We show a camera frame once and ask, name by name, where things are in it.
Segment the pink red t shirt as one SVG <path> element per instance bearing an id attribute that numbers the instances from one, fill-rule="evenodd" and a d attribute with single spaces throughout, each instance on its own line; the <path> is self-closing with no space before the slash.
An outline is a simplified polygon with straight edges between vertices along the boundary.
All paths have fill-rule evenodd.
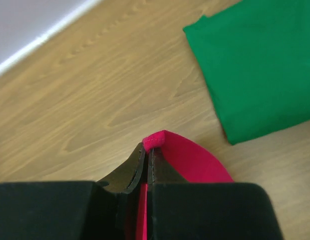
<path id="1" fill-rule="evenodd" d="M 191 183 L 232 183 L 222 163 L 209 151 L 176 133 L 162 130 L 142 140 L 146 153 L 160 148 L 165 159 Z"/>

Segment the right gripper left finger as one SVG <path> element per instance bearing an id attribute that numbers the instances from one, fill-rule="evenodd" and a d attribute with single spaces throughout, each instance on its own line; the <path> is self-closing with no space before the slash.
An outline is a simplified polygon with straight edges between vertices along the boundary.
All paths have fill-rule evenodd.
<path id="1" fill-rule="evenodd" d="M 115 194 L 130 192 L 142 178 L 145 162 L 146 152 L 143 144 L 140 142 L 127 160 L 108 175 L 97 181 L 97 185 Z"/>

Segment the folded green t shirt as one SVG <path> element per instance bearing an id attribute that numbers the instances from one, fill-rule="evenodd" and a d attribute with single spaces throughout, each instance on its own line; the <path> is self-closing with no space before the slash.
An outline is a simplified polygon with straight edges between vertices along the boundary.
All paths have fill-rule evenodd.
<path id="1" fill-rule="evenodd" d="M 310 120 L 310 0 L 243 0 L 184 32 L 230 144 Z"/>

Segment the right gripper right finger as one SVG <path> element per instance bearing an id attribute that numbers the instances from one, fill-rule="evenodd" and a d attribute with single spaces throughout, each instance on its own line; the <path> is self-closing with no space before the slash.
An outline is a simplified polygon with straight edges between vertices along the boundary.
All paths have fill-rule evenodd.
<path id="1" fill-rule="evenodd" d="M 165 159 L 160 148 L 148 154 L 147 184 L 181 184 L 188 181 Z"/>

